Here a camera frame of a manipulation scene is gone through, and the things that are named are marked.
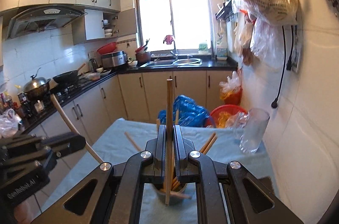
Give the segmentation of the person's left hand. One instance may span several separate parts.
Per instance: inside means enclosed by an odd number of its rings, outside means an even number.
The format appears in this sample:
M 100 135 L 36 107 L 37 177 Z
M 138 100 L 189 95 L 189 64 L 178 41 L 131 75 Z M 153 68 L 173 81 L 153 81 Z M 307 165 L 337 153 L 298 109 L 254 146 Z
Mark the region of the person's left hand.
M 18 224 L 31 224 L 34 219 L 34 215 L 28 201 L 24 201 L 15 207 L 13 214 Z

